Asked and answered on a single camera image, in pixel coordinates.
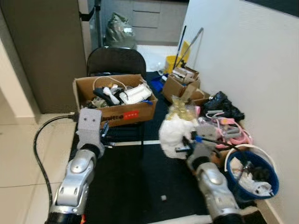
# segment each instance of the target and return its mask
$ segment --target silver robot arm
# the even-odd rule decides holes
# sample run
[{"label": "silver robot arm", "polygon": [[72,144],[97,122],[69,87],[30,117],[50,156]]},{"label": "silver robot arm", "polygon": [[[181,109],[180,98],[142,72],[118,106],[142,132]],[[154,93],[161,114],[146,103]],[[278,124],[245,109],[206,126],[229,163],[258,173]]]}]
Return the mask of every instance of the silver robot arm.
[{"label": "silver robot arm", "polygon": [[80,224],[84,214],[89,184],[97,160],[105,147],[100,141],[101,111],[82,109],[78,122],[77,153],[67,167],[45,224]]},{"label": "silver robot arm", "polygon": [[[216,130],[212,125],[199,126],[198,136],[217,139]],[[190,145],[187,158],[189,169],[196,174],[199,189],[205,197],[206,205],[214,224],[243,224],[240,209],[235,197],[228,189],[225,176],[214,163],[210,162],[214,143],[198,141]]]}]

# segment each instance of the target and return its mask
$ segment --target refrigerator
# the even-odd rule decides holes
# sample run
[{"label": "refrigerator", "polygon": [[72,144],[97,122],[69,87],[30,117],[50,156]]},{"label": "refrigerator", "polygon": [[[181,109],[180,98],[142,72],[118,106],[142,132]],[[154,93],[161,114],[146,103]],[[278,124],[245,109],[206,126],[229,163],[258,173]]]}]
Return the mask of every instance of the refrigerator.
[{"label": "refrigerator", "polygon": [[72,82],[86,76],[88,55],[99,47],[95,13],[99,4],[95,0],[0,0],[41,113],[77,110]]}]

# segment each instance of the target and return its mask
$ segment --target bucket handle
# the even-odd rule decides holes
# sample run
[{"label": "bucket handle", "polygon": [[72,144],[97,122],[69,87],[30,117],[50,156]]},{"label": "bucket handle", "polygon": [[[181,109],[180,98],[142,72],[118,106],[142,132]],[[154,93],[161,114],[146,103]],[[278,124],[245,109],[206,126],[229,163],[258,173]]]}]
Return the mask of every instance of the bucket handle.
[{"label": "bucket handle", "polygon": [[[261,151],[262,153],[264,153],[265,154],[265,156],[268,158],[268,160],[269,160],[269,162],[271,163],[271,166],[273,167],[273,169],[275,170],[275,172],[276,172],[276,166],[275,166],[275,163],[274,163],[274,160],[264,151],[264,150],[262,150],[260,147],[258,147],[258,146],[255,146],[255,145],[251,145],[251,144],[240,144],[240,145],[237,145],[237,146],[235,146],[235,147],[237,147],[237,148],[239,148],[239,147],[242,147],[242,146],[244,146],[244,147],[250,147],[250,148],[256,148],[256,149],[258,149],[259,151]],[[228,158],[229,158],[229,156],[231,155],[231,153],[234,151],[234,149],[232,148],[229,152],[228,152],[228,154],[227,154],[227,156],[225,157],[225,162],[224,162],[224,172],[227,172],[228,171]]]}]

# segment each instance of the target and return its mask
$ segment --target chair backrest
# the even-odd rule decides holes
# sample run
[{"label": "chair backrest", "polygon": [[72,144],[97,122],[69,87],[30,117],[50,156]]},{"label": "chair backrest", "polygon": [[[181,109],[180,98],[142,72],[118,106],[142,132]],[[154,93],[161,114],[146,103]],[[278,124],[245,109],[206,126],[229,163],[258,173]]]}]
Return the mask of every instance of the chair backrest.
[{"label": "chair backrest", "polygon": [[141,74],[145,79],[146,64],[142,55],[133,49],[97,48],[88,57],[87,74],[100,72]]}]

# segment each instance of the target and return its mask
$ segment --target black chair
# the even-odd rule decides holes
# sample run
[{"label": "black chair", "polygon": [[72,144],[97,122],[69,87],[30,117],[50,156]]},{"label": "black chair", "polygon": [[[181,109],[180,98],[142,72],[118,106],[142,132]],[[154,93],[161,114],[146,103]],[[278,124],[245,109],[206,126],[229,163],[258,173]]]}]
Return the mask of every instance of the black chair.
[{"label": "black chair", "polygon": [[[141,74],[146,80],[146,63],[142,55],[133,49],[125,48],[97,48],[88,57],[87,74],[88,76],[98,76],[99,73],[117,73],[117,74]],[[137,128],[133,135],[123,135],[120,133],[129,133],[132,128]],[[132,125],[113,127],[109,130],[107,140],[109,141],[128,141],[132,136],[140,134],[141,156],[143,155],[144,142],[144,122]]]},{"label": "black chair", "polygon": [[146,78],[146,64],[142,55],[127,48],[97,48],[88,57],[87,74],[117,72],[123,74],[141,74]]}]

